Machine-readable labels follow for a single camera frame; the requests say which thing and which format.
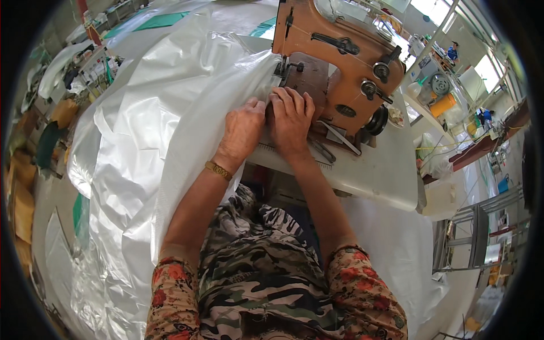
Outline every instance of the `right hand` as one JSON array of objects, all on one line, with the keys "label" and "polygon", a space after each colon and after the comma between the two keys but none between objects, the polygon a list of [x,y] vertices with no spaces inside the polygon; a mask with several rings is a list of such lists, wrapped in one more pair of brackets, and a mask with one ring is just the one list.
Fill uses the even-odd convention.
[{"label": "right hand", "polygon": [[274,109],[271,136],[280,155],[292,164],[296,160],[312,158],[306,137],[316,107],[307,92],[303,97],[295,90],[272,88],[270,100]]}]

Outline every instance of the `sewing machine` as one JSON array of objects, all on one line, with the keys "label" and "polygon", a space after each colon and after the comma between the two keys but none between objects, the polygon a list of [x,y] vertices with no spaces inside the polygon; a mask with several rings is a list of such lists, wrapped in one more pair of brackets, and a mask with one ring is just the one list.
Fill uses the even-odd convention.
[{"label": "sewing machine", "polygon": [[391,94],[405,72],[399,46],[376,26],[356,26],[342,17],[327,20],[312,0],[285,0],[278,8],[272,52],[282,55],[275,72],[280,86],[314,99],[311,138],[357,155],[361,143],[375,147],[369,141],[388,118],[382,104],[393,103]]}]

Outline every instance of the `factory floor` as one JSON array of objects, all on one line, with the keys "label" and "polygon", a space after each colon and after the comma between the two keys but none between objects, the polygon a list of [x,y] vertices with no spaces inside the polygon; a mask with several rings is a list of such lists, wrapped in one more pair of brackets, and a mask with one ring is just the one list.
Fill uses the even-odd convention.
[{"label": "factory floor", "polygon": [[[259,23],[274,17],[276,15],[276,6],[277,2],[272,0],[221,0],[210,4],[210,8],[214,10],[215,17],[218,19],[218,30],[234,31],[238,34],[249,34]],[[130,40],[136,39],[142,41],[142,38],[150,33],[149,31],[151,30],[141,31],[138,36],[127,37],[126,44],[119,45],[120,50],[118,53],[131,54],[129,47],[134,44],[130,44]],[[60,169],[59,173],[63,174],[64,170]],[[77,190],[66,176],[63,176],[60,180],[54,177],[50,177],[47,180],[38,177],[36,180],[36,209],[34,213],[32,251],[44,279],[47,303],[56,307],[62,320],[70,328],[72,320],[68,316],[67,311],[62,308],[51,284],[49,273],[47,272],[45,264],[45,233],[50,216],[56,208],[59,213],[61,226],[66,235],[66,241],[69,246],[73,246],[75,233],[72,207],[77,194]],[[462,267],[466,264],[467,260],[468,250],[460,248],[454,255],[452,267]],[[436,335],[438,330],[456,333],[458,327],[461,325],[462,315],[466,313],[474,297],[478,271],[450,273],[447,275],[447,278],[450,285],[448,294],[436,307],[435,315],[421,326],[416,339],[430,339]]]}]

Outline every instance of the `camouflage pants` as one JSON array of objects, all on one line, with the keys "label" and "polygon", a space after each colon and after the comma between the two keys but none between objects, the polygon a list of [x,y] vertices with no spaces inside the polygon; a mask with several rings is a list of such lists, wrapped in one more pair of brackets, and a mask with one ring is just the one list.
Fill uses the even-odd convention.
[{"label": "camouflage pants", "polygon": [[284,210],[240,185],[215,212],[200,253],[199,315],[209,339],[242,337],[241,313],[272,315],[341,338],[316,250]]}]

